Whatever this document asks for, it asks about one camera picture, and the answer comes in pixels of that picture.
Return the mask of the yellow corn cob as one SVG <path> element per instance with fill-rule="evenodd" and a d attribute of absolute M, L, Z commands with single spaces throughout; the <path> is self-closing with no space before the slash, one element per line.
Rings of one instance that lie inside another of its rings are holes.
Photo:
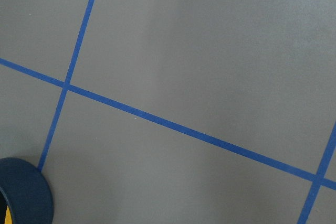
<path fill-rule="evenodd" d="M 9 209 L 9 207 L 6 207 L 4 224 L 12 224 L 12 223 L 13 223 L 13 221 L 12 221 L 10 209 Z"/>

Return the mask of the brown table mat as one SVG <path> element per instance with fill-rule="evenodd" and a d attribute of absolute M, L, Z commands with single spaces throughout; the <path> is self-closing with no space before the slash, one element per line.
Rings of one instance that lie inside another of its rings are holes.
<path fill-rule="evenodd" d="M 1 0 L 1 157 L 54 223 L 335 223 L 335 0 Z"/>

